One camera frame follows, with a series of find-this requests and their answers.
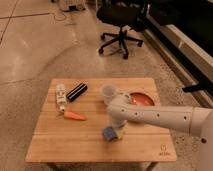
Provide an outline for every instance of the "blue block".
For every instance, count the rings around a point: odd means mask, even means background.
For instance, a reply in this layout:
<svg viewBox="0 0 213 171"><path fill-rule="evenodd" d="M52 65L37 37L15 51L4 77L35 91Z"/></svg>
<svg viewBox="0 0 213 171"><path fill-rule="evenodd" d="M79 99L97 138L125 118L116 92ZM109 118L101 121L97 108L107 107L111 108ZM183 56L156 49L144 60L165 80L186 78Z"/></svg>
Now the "blue block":
<svg viewBox="0 0 213 171"><path fill-rule="evenodd" d="M112 141L118 138L116 132L112 127L106 127L103 130L103 135L106 141Z"/></svg>

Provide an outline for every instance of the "red bowl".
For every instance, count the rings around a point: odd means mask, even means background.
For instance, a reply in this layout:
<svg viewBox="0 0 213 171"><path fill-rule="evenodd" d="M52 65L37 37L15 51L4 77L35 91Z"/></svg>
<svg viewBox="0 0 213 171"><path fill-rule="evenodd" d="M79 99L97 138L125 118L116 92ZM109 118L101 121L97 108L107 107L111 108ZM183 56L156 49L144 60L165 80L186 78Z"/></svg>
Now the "red bowl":
<svg viewBox="0 0 213 171"><path fill-rule="evenodd" d="M133 92L130 94L132 97L132 104L141 106L154 106L155 103L151 97L144 93Z"/></svg>

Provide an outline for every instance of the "chair backrest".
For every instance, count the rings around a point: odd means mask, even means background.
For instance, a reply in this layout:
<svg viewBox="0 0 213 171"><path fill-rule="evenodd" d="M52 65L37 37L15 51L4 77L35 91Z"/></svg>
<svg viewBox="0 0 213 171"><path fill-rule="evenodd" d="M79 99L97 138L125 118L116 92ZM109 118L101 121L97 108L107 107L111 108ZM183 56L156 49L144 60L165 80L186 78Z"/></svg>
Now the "chair backrest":
<svg viewBox="0 0 213 171"><path fill-rule="evenodd" d="M141 17L145 17L150 0L102 0L102 4L126 5L141 9Z"/></svg>

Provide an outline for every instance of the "desk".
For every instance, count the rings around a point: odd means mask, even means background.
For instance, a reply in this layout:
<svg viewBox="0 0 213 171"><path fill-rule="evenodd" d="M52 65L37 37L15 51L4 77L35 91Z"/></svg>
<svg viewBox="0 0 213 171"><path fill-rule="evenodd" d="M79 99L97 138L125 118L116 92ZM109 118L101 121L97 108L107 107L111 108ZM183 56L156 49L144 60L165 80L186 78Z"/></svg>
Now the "desk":
<svg viewBox="0 0 213 171"><path fill-rule="evenodd" d="M87 116L87 121L58 116L55 87L64 83L67 90L79 83L88 90L69 103L67 110ZM121 141L106 142L102 130L108 125L106 106L100 87L112 83L120 91L144 92L156 105L160 104L154 80L151 78L53 79L41 110L27 162L166 162L175 161L176 152L169 130L147 124L128 123Z"/></svg>

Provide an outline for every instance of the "gray floor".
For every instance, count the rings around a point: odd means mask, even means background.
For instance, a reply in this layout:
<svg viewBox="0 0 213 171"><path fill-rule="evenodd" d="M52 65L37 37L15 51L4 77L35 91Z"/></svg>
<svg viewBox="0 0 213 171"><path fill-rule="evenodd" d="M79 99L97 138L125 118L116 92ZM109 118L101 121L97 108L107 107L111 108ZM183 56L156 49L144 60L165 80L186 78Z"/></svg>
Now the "gray floor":
<svg viewBox="0 0 213 171"><path fill-rule="evenodd" d="M10 15L13 1L0 1L0 17ZM19 0L13 15L53 12L63 19L50 1ZM25 155L52 78L153 77L162 105L194 105L196 100L182 92L182 83L141 33L130 31L144 40L139 48L128 43L129 59L123 60L118 46L107 47L100 33L117 32L95 17L94 7L67 13L65 21L52 15L11 19L0 45L0 170L43 171L43 164L28 164ZM0 19L4 31L8 19ZM172 131L178 160L160 163L156 171L192 171L195 168L198 139ZM72 164L64 170L135 170L145 164Z"/></svg>

